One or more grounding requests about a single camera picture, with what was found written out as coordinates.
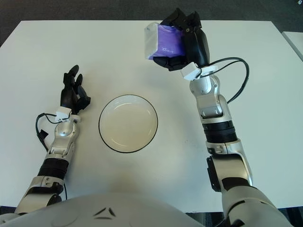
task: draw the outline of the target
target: gray carpet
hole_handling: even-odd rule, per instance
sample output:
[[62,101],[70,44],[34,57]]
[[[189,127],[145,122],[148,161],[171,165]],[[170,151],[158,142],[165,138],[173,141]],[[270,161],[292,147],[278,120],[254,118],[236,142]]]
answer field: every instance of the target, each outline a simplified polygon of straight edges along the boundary
[[303,32],[296,0],[0,0],[0,45],[21,20],[161,20],[176,7],[202,20],[269,20]]

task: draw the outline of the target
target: robotic hand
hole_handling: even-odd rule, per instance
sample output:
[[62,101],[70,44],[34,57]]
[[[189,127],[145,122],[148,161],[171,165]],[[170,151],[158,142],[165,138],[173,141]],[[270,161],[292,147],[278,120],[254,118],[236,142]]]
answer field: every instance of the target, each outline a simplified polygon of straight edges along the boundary
[[[90,104],[90,97],[83,89],[83,77],[80,74],[75,82],[75,76],[79,66],[75,65],[64,74],[64,89],[61,92],[60,107],[56,115],[42,113],[36,121],[36,130],[39,140],[46,148],[47,154],[39,170],[38,176],[34,177],[28,190],[19,203],[15,213],[24,214],[45,206],[60,202],[60,193],[63,191],[64,177],[73,155],[75,140],[79,134],[77,123],[80,117],[76,115],[80,109],[85,109]],[[42,116],[54,116],[57,126],[55,138],[50,148],[44,143],[46,132],[37,129],[37,122]]]
[[[174,26],[183,33],[181,42],[185,56],[157,56],[153,60],[169,71],[181,70],[183,77],[191,80],[190,90],[196,98],[207,150],[211,154],[207,159],[211,186],[222,193],[225,219],[219,226],[291,226],[271,201],[252,186],[252,173],[236,135],[228,102],[219,93],[220,81],[214,75],[217,70],[208,69],[219,61],[209,63],[209,49],[199,15],[195,12],[186,17],[176,9],[161,25]],[[241,62],[247,69],[247,76],[236,95],[242,92],[249,73],[247,63],[242,59]]]

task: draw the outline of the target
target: tabletop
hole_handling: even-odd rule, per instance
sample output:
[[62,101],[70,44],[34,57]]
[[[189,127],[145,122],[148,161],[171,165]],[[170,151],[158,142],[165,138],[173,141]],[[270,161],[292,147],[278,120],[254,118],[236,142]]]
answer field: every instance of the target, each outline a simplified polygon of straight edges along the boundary
[[[78,64],[91,104],[80,111],[80,134],[65,182],[68,197],[129,192],[152,196],[183,212],[221,211],[211,188],[205,135],[178,71],[144,59],[143,29],[151,21],[22,21],[0,48],[0,204],[17,206],[37,175],[45,150],[35,133],[40,113],[55,113],[63,73]],[[271,22],[202,21],[210,59],[241,57],[250,80],[229,104],[254,186],[278,207],[303,205],[303,63]],[[229,99],[245,68],[217,73]],[[153,140],[131,154],[111,150],[98,132],[103,108],[121,95],[148,100],[158,116]],[[53,140],[54,126],[39,128]]]

